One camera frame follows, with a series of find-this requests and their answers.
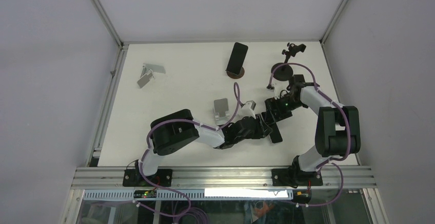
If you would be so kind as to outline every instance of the robotic arm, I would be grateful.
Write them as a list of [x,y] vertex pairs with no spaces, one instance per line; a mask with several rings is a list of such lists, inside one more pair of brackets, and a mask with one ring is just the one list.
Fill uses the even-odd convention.
[[[245,116],[221,129],[195,120],[188,109],[153,121],[151,128],[158,128],[150,137],[153,149],[146,153],[143,163],[139,164],[142,167],[142,175],[155,174],[165,155],[172,154],[193,141],[210,145],[215,149],[228,149],[245,139],[260,139],[266,136],[270,136],[273,143],[282,142],[277,122],[291,117],[294,109],[304,107],[310,108],[318,115],[315,145],[306,153],[296,156],[288,169],[277,172],[278,179],[283,186],[307,186],[309,182],[312,186],[321,186],[323,183],[321,178],[319,180],[317,171],[322,163],[345,156],[347,153],[347,131],[336,129],[345,126],[343,115],[316,90],[314,83],[306,83],[303,75],[292,76],[287,91],[282,96],[265,100],[265,112],[255,114],[255,117]],[[247,102],[245,108],[246,105],[250,108],[252,105],[255,106],[255,103]],[[360,149],[358,110],[353,106],[338,105],[344,111],[351,128],[349,153],[357,153]],[[192,122],[161,124],[174,119]]]

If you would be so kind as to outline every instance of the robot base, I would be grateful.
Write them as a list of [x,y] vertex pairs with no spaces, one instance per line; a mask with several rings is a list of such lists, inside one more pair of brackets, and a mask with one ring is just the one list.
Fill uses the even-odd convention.
[[299,156],[287,169],[272,169],[274,187],[322,186],[322,175],[318,172],[304,172],[299,168]]

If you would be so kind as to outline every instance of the glass panel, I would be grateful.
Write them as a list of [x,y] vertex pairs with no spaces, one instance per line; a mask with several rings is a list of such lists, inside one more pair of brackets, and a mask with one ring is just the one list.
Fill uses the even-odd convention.
[[[322,203],[335,197],[337,190],[311,190],[310,203]],[[142,201],[155,208],[156,201]],[[160,211],[178,214],[187,208],[187,201],[161,201]],[[204,200],[192,201],[188,215],[174,219],[138,208],[131,201],[84,201],[77,219],[78,224],[370,224],[364,198],[360,190],[344,190],[340,198],[323,207],[299,207],[280,200]]]

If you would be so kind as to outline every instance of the metal rail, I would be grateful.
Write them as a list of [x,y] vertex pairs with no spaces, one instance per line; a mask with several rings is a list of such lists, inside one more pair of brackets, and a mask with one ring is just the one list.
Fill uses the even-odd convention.
[[[161,167],[172,169],[172,188],[255,188],[273,189],[271,169],[286,167]],[[344,189],[376,188],[368,166],[341,166]],[[77,168],[71,189],[121,189],[125,167]],[[313,189],[337,189],[340,174],[334,166],[322,169],[323,186]]]

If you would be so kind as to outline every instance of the black mount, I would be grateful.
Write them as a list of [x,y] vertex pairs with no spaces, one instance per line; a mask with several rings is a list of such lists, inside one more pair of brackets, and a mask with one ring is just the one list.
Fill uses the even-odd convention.
[[[282,54],[286,56],[284,63],[288,63],[288,60],[290,59],[291,56],[295,57],[298,52],[304,52],[305,48],[307,48],[307,46],[304,44],[300,44],[297,46],[293,43],[287,43],[287,46],[288,46],[288,50],[284,49],[282,51]],[[282,63],[277,63],[277,64],[273,65],[270,72],[272,72],[280,64],[282,64]],[[292,76],[293,76],[293,69],[289,65],[284,65],[284,66],[279,67],[275,71],[275,73],[273,74],[273,78],[280,80],[282,82],[290,80],[290,78]]]
[[[147,176],[147,179],[159,186],[170,187],[172,184],[172,169],[158,169],[156,174]],[[137,161],[134,164],[134,169],[124,170],[123,187],[152,187],[142,178]]]
[[322,186],[322,175],[317,172],[304,172],[299,168],[299,156],[295,157],[287,169],[272,169],[274,187]]

